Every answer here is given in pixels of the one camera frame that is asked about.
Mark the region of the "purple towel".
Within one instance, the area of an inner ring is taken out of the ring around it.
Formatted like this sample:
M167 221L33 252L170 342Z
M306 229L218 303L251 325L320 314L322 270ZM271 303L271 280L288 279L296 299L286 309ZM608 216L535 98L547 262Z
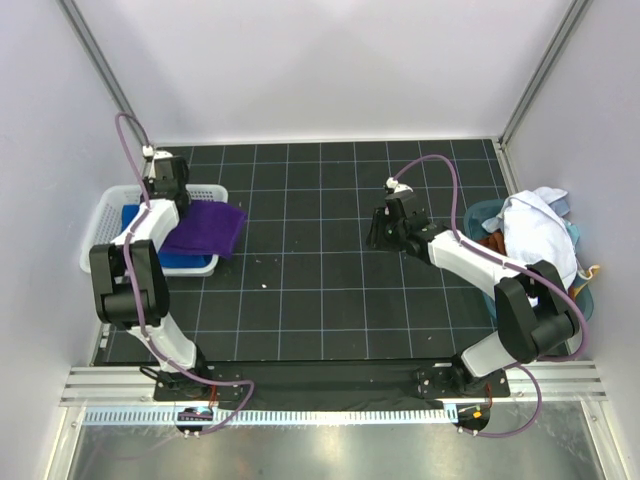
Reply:
M194 201L160 251L176 255L232 257L247 213L225 202Z

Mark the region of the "blue towel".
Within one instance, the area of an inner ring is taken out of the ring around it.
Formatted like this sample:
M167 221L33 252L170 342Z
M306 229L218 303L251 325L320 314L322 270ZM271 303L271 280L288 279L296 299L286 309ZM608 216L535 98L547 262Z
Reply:
M159 254L160 247L168 235L178 226L179 220L180 217L172 201L151 200L149 205L142 203L138 206L132 220L123 223L122 232L111 243L116 246L124 246L127 238L130 239L131 244L150 240L156 253ZM163 273L173 277L206 277L213 273L217 263L218 257L216 255L180 255L178 262L160 260Z

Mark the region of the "white cloth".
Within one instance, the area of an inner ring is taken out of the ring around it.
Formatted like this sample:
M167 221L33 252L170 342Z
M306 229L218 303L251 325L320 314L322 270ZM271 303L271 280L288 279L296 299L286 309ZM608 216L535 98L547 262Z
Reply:
M564 219L569 211L566 190L543 186L509 196L497 216L506 255L529 265L541 260L551 263L565 289L578 271L575 245Z

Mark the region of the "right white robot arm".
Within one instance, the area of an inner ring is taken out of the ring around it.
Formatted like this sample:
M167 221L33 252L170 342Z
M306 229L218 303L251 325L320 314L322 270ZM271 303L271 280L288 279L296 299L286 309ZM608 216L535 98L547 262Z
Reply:
M431 222L412 190L388 192L384 202L374 210L368 247L404 252L449 271L494 302L496 330L451 360L450 382L458 394L473 396L491 375L543 359L583 333L584 315L551 263L518 263L471 241L454 227Z

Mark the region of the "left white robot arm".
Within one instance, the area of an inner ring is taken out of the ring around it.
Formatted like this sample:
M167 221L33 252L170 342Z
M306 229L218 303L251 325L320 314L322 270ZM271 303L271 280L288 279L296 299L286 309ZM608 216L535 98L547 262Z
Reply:
M187 162L167 151L145 153L138 213L111 242L93 246L89 264L99 319L140 341L158 361L141 372L166 392L190 400L208 395L212 377L201 350L169 312L170 293L158 256L188 211Z

